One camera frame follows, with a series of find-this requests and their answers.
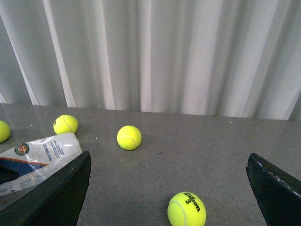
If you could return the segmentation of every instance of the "table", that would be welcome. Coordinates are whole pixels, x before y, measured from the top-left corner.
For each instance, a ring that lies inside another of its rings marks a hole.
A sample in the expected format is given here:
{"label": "table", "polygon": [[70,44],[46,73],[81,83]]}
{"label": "table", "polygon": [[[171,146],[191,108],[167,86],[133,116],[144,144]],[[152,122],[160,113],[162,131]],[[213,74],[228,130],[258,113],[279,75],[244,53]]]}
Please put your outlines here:
{"label": "table", "polygon": [[[0,104],[0,120],[12,130],[0,151],[53,136],[62,114],[78,119],[76,136],[92,159],[79,226],[168,226],[168,202],[182,191],[204,202],[206,226],[263,226],[248,156],[255,152],[301,179],[300,121]],[[134,151],[116,141],[128,124],[143,136]],[[26,192],[0,198],[0,206]]]}

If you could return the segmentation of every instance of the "tennis ball package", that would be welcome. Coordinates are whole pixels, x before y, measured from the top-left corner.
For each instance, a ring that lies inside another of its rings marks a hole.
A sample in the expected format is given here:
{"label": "tennis ball package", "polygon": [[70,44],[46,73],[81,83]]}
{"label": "tennis ball package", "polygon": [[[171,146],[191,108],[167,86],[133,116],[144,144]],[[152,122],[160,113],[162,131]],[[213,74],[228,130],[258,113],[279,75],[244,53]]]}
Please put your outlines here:
{"label": "tennis ball package", "polygon": [[73,133],[21,143],[0,153],[0,168],[18,174],[0,185],[0,197],[42,183],[81,153]]}

